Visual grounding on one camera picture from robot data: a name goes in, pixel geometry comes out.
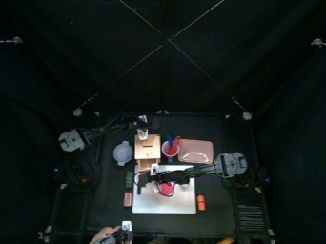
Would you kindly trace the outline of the person's hand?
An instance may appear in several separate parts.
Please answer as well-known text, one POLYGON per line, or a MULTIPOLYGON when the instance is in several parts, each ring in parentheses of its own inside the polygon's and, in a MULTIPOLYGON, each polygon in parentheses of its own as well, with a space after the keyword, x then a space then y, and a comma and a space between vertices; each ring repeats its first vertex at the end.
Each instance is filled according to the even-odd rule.
POLYGON ((93 240, 90 241, 90 244, 96 244, 100 240, 106 238, 110 234, 114 234, 122 227, 117 226, 116 228, 113 227, 105 227, 96 235, 93 240))

